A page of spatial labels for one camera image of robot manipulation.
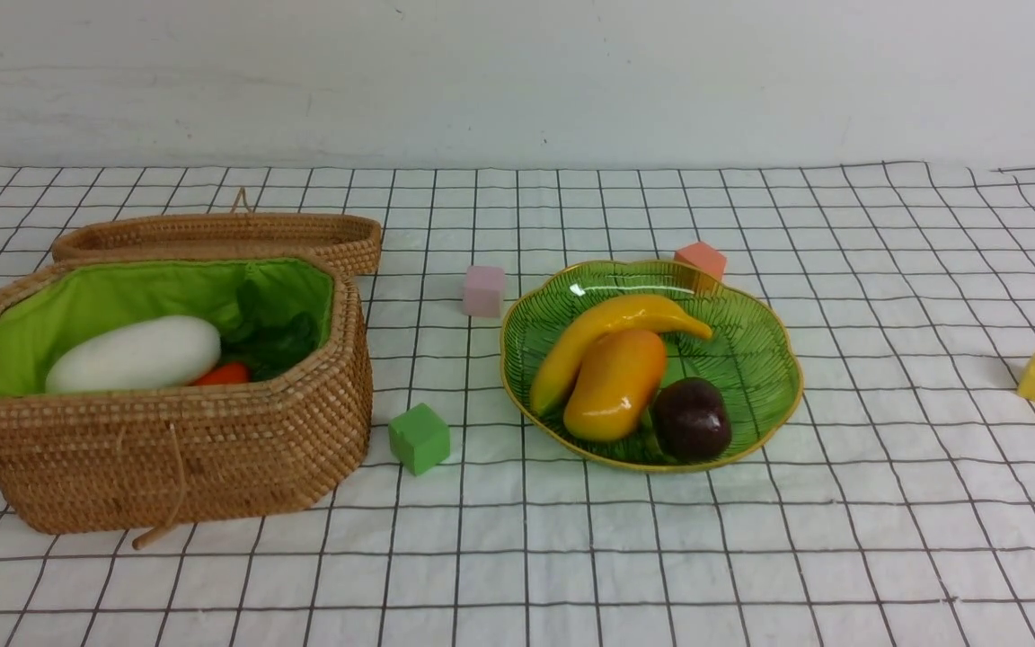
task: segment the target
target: gold bowl rim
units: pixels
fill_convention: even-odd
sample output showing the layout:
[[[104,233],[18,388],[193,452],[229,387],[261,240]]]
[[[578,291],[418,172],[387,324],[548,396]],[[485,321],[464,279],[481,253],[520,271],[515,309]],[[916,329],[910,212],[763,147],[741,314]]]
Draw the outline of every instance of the gold bowl rim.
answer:
[[[521,399],[519,399],[518,394],[513,392],[513,389],[510,388],[509,378],[506,376],[506,355],[508,355],[509,353],[506,347],[506,330],[509,327],[509,317],[513,315],[514,311],[518,311],[518,307],[521,306],[522,302],[525,302],[526,299],[529,299],[530,297],[533,297],[533,295],[538,294],[538,292],[545,290],[546,286],[553,283],[555,278],[560,277],[560,275],[569,274],[571,273],[571,271],[582,269],[583,267],[586,267],[588,265],[607,265],[607,266],[620,265],[624,267],[632,267],[635,265],[658,265],[659,263],[660,265],[674,265],[682,267],[682,269],[692,269],[693,271],[696,271],[696,273],[699,273],[704,277],[710,278],[714,283],[719,283],[719,286],[721,286],[723,290],[730,290],[731,292],[735,292],[735,294],[739,294],[748,299],[752,299],[753,302],[758,303],[761,307],[767,310],[769,312],[769,315],[772,315],[773,320],[775,320],[776,323],[779,325],[780,332],[786,337],[786,350],[789,351],[789,357],[793,358],[793,364],[796,365],[797,367],[797,376],[798,376],[797,393],[794,394],[793,405],[789,406],[789,409],[786,410],[786,414],[783,415],[783,417],[781,417],[780,420],[775,423],[775,425],[772,425],[771,429],[769,429],[769,431],[766,432],[766,434],[759,439],[759,441],[752,443],[752,445],[748,447],[745,447],[743,451],[739,451],[734,455],[731,455],[731,458],[708,460],[707,462],[704,463],[686,463],[686,464],[681,464],[681,466],[646,466],[645,464],[642,463],[627,463],[624,462],[624,460],[604,458],[604,455],[599,455],[591,451],[584,450],[580,446],[572,445],[572,443],[569,442],[567,439],[562,438],[562,436],[558,434],[558,432],[550,429],[550,427],[546,425],[546,423],[541,422],[541,420],[537,418],[537,415],[534,415],[532,412],[530,412],[529,409],[527,409],[526,406],[522,404]],[[504,388],[506,389],[506,394],[508,394],[509,400],[514,403],[514,406],[518,406],[519,410],[521,410],[522,415],[525,415],[525,417],[530,422],[533,422],[535,427],[538,427],[538,429],[541,429],[543,432],[545,432],[545,434],[549,434],[550,438],[555,439],[555,441],[558,441],[559,443],[562,443],[562,445],[566,447],[566,449],[574,453],[578,453],[579,455],[582,455],[584,459],[593,460],[593,462],[595,463],[601,463],[604,464],[604,466],[609,467],[619,467],[622,468],[622,470],[632,470],[637,472],[656,472],[656,473],[706,472],[708,470],[713,470],[714,467],[728,466],[728,464],[739,462],[739,460],[742,460],[746,458],[746,455],[756,452],[757,450],[761,449],[761,447],[765,446],[767,442],[769,442],[769,439],[771,439],[773,435],[775,435],[780,430],[780,428],[783,427],[786,422],[788,422],[789,419],[793,417],[793,414],[797,411],[798,406],[800,406],[801,398],[804,396],[805,393],[805,374],[804,372],[801,371],[801,364],[800,360],[797,359],[797,353],[793,352],[793,340],[790,340],[789,329],[786,328],[785,321],[780,320],[780,317],[777,316],[776,312],[773,312],[772,307],[769,307],[768,303],[763,302],[763,300],[755,297],[751,294],[748,294],[748,292],[746,291],[737,290],[737,288],[726,286],[726,284],[720,283],[718,282],[718,280],[714,278],[713,275],[706,274],[705,271],[699,269],[696,266],[689,265],[689,263],[669,261],[669,259],[646,259],[646,261],[632,261],[632,262],[601,261],[601,259],[596,259],[595,261],[579,262],[575,263],[575,265],[570,265],[567,266],[565,269],[559,270],[558,273],[555,273],[554,275],[551,275],[550,278],[546,278],[545,283],[542,283],[541,286],[534,288],[534,290],[530,290],[529,292],[526,292],[525,295],[519,297],[516,302],[514,302],[513,305],[510,305],[506,310],[505,316],[502,317],[501,319],[501,327],[498,329],[498,348],[500,348],[501,350],[500,361],[498,361],[498,372],[501,373],[501,385],[504,386]]]

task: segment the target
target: basket lid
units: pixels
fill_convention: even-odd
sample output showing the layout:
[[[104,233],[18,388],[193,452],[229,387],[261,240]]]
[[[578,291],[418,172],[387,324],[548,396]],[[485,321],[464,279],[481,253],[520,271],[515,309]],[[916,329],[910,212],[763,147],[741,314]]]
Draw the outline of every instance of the basket lid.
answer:
[[[346,275],[369,274],[382,256],[382,226],[348,214],[264,213],[239,187],[228,212],[161,214],[101,222],[55,239],[55,262],[164,251],[242,249],[272,256],[308,254],[327,259]]]

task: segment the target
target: orange cube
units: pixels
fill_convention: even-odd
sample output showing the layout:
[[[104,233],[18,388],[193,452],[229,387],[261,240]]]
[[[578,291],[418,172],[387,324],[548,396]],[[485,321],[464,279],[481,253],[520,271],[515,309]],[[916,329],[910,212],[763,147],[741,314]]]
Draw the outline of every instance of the orange cube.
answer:
[[[698,241],[693,244],[681,247],[673,255],[674,261],[684,262],[685,265],[692,265],[696,269],[701,269],[708,275],[713,275],[718,282],[723,282],[726,275],[726,255],[707,245],[706,242]]]

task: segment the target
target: pink cube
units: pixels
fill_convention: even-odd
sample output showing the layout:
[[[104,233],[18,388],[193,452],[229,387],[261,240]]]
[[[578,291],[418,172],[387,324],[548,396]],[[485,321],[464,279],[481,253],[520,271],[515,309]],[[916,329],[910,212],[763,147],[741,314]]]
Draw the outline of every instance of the pink cube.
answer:
[[[708,275],[713,275],[718,282],[722,282],[726,275],[726,255],[706,244],[706,242],[691,242],[678,249],[673,255],[674,261],[684,262],[685,265],[692,265],[696,269],[701,269]]]
[[[490,265],[472,265],[466,270],[466,292],[461,306],[471,317],[501,317],[506,291],[506,271]]]

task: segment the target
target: wicker basket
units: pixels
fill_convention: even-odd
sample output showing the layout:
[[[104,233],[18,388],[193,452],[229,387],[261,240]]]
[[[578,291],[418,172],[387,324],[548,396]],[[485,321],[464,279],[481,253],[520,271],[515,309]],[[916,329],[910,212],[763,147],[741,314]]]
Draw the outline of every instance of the wicker basket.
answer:
[[[382,256],[382,226],[356,215],[258,213],[246,203],[246,189],[227,213],[149,215],[102,222],[59,237],[54,261],[110,257],[116,253],[157,255],[164,249],[208,247],[283,256],[291,249],[325,259],[346,275],[369,274]]]
[[[320,256],[283,255],[333,278],[330,336],[290,372],[247,385],[0,398],[0,489],[46,533],[151,528],[303,510],[365,458],[373,385],[360,297]],[[0,316],[94,265],[247,261],[266,249],[175,251],[57,262],[0,290]]]

